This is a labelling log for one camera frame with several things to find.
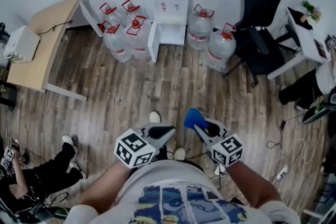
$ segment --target water cooler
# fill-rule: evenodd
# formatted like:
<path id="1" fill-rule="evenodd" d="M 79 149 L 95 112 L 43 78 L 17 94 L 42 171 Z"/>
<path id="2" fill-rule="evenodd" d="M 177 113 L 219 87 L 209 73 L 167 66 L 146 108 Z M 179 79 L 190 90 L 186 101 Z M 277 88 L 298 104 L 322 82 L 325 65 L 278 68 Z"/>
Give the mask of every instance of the water cooler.
<path id="1" fill-rule="evenodd" d="M 148 47 L 156 62 L 159 45 L 184 45 L 189 0 L 153 0 L 154 22 Z"/>

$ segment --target chair armrest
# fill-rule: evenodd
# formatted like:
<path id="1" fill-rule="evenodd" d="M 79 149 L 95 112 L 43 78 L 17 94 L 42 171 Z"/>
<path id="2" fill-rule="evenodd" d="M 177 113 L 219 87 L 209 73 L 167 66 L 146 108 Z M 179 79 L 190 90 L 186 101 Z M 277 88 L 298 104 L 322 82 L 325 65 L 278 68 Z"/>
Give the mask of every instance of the chair armrest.
<path id="1" fill-rule="evenodd" d="M 258 33 L 258 30 L 255 27 L 250 27 L 248 31 L 251 34 L 251 37 L 253 41 L 256 43 L 257 47 L 261 51 L 262 54 L 269 54 L 269 50 L 261 37 L 261 35 Z"/>

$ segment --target white sneaker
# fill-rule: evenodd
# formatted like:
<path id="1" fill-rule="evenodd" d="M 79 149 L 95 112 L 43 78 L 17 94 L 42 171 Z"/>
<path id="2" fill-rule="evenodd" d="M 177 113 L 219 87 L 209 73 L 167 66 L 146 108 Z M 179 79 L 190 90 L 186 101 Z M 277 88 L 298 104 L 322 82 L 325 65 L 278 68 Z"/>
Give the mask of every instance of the white sneaker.
<path id="1" fill-rule="evenodd" d="M 295 109 L 299 112 L 307 112 L 308 111 L 308 109 L 304 109 L 304 108 L 300 107 L 299 105 L 296 105 Z"/>
<path id="2" fill-rule="evenodd" d="M 174 153 L 173 159 L 175 161 L 183 161 L 185 159 L 185 149 L 182 147 L 178 148 Z"/>
<path id="3" fill-rule="evenodd" d="M 69 135 L 63 135 L 62 136 L 62 140 L 63 140 L 63 143 L 68 143 L 71 146 L 73 146 L 74 150 L 75 150 L 75 155 L 78 154 L 78 148 L 73 145 L 73 141 L 72 141 L 72 139 L 71 139 L 71 137 Z"/>
<path id="4" fill-rule="evenodd" d="M 160 114 L 158 114 L 156 111 L 152 111 L 151 113 L 149 113 L 149 122 L 162 122 Z"/>
<path id="5" fill-rule="evenodd" d="M 80 173 L 82 174 L 83 179 L 86 179 L 86 178 L 87 178 L 86 173 L 84 173 L 83 171 L 81 171 L 81 170 L 79 169 L 79 166 L 78 166 L 77 163 L 75 163 L 75 162 L 71 162 L 71 163 L 69 163 L 69 166 L 70 166 L 70 170 L 71 170 L 72 168 L 74 168 L 74 169 L 77 169 L 78 171 L 80 171 Z"/>

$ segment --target black pants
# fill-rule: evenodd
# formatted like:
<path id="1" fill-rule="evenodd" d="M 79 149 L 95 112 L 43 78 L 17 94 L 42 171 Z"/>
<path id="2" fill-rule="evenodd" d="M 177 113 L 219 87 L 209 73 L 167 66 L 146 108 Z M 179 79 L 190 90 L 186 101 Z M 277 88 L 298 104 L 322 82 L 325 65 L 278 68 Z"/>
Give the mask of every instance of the black pants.
<path id="1" fill-rule="evenodd" d="M 279 100 L 285 105 L 288 102 L 298 101 L 297 105 L 309 109 L 310 105 L 322 96 L 319 86 L 316 81 L 316 69 L 308 72 L 299 78 L 294 84 L 288 86 L 279 92 Z"/>
<path id="2" fill-rule="evenodd" d="M 47 195 L 71 187 L 83 178 L 81 172 L 75 168 L 66 173 L 74 155 L 73 146 L 63 143 L 62 151 L 54 159 L 32 169 Z"/>
<path id="3" fill-rule="evenodd" d="M 168 159 L 167 147 L 163 146 L 162 148 L 160 148 L 160 151 L 157 154 L 157 156 L 155 156 L 155 158 L 156 158 L 156 160 L 154 160 L 154 162 L 163 161 L 165 159 Z M 190 164 L 190 165 L 195 166 L 196 168 L 200 169 L 202 172 L 204 172 L 203 169 L 198 164 L 195 164 L 192 161 L 183 160 L 183 161 L 178 161 L 178 162 Z M 131 175 L 133 175 L 137 170 L 139 170 L 139 168 L 133 168 L 128 178 L 130 178 Z"/>

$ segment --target white power adapter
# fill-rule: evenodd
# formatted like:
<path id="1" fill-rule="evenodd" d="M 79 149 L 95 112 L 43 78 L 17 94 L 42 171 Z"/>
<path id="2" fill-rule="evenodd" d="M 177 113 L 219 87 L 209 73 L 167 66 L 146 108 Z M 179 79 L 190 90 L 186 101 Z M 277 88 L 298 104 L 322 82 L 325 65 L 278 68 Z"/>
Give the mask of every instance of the white power adapter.
<path id="1" fill-rule="evenodd" d="M 277 181 L 281 181 L 283 177 L 289 172 L 289 168 L 287 165 L 284 165 L 279 172 L 277 173 L 276 179 Z"/>
<path id="2" fill-rule="evenodd" d="M 221 176 L 226 175 L 225 167 L 222 164 L 220 164 L 220 163 L 218 163 L 218 165 L 216 166 L 214 174 L 216 176 L 219 176 L 219 171 L 221 172 Z"/>

